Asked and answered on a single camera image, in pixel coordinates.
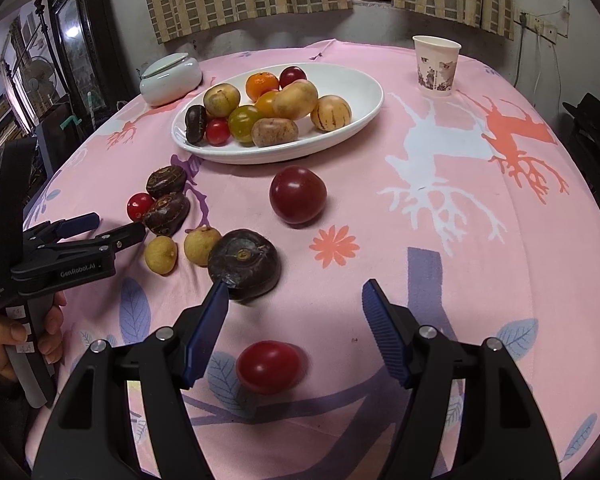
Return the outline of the person's left hand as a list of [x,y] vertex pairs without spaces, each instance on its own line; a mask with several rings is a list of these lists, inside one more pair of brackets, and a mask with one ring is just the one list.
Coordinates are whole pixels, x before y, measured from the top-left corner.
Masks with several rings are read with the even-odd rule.
[[[65,307],[66,304],[67,300],[64,293],[56,292],[53,304],[46,313],[44,330],[38,336],[38,350],[50,365],[60,361],[64,354],[64,350],[62,350],[62,338],[64,336],[62,336],[61,331],[64,315],[61,308]],[[24,344],[27,341],[27,330],[20,322],[8,316],[0,315],[0,376],[12,382],[16,379],[16,374],[6,353],[6,347]]]

